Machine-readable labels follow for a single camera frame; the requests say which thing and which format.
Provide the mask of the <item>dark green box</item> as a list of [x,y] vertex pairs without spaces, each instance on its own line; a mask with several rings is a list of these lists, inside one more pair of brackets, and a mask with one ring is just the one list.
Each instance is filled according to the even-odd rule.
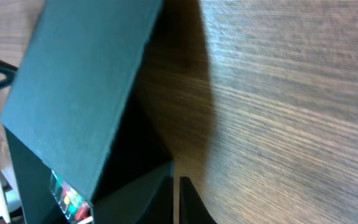
[[68,223],[52,171],[94,223],[141,223],[172,156],[132,87],[161,0],[47,0],[1,112],[27,223]]

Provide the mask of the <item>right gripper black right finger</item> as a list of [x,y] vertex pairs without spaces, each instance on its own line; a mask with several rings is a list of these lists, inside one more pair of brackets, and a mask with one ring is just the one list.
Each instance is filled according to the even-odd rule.
[[179,224],[216,224],[189,177],[180,177]]

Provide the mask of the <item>clear screwdriver set case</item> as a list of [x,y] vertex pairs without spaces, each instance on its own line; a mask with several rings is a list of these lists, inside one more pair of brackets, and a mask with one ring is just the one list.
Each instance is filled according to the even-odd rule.
[[50,178],[50,191],[68,223],[93,223],[90,204],[54,171]]

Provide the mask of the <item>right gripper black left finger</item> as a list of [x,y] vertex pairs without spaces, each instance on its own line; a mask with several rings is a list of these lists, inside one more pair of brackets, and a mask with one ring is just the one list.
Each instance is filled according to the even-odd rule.
[[141,224],[173,224],[173,178],[166,177],[160,184]]

